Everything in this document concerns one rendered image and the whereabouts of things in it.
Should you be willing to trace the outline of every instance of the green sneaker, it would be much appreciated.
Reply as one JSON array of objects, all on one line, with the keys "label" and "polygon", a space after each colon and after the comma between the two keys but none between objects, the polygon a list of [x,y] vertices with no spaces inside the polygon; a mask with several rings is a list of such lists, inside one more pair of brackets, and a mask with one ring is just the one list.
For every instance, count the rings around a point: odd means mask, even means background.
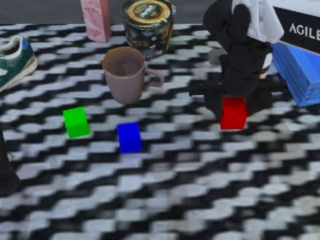
[{"label": "green sneaker", "polygon": [[29,42],[20,35],[0,46],[0,92],[36,70],[38,60]]}]

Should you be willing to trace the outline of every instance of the black and gold container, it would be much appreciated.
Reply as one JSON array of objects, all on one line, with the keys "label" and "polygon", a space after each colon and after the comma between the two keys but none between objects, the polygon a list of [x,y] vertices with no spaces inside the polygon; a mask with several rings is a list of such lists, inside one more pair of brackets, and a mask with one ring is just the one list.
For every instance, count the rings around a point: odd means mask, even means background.
[{"label": "black and gold container", "polygon": [[128,44],[146,60],[166,53],[176,17],[171,0],[126,0],[121,8]]}]

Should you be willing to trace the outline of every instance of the container lid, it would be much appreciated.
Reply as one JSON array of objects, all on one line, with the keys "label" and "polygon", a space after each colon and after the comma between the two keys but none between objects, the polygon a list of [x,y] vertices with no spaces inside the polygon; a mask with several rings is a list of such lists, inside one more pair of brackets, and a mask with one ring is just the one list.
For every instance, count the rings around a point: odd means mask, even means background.
[{"label": "container lid", "polygon": [[167,24],[175,14],[167,0],[126,0],[122,5],[123,19],[138,29],[154,29]]}]

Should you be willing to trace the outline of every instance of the mug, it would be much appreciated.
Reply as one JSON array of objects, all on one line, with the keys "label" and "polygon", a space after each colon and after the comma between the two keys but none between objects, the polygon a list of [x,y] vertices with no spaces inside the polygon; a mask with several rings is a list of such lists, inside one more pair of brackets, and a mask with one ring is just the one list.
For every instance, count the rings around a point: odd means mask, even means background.
[{"label": "mug", "polygon": [[[145,67],[144,55],[129,46],[109,50],[104,55],[102,67],[112,97],[121,104],[134,104],[146,88],[161,87],[165,82],[160,72]],[[159,81],[145,83],[145,74],[156,75]]]}]

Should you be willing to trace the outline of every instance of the mug handle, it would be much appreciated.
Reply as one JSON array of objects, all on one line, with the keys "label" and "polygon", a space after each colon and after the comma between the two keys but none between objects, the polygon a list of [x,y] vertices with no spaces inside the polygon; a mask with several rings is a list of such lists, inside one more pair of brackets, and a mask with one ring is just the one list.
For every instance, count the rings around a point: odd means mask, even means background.
[{"label": "mug handle", "polygon": [[145,68],[145,69],[144,69],[144,72],[145,72],[146,74],[156,75],[156,76],[159,78],[159,80],[160,80],[160,82],[150,80],[149,82],[147,82],[147,83],[144,85],[145,88],[148,88],[148,87],[150,87],[150,86],[152,86],[152,87],[161,87],[161,86],[165,83],[165,80],[166,80],[166,79],[165,79],[165,76],[163,76],[159,71],[154,70],[154,69],[150,69],[150,68]]}]

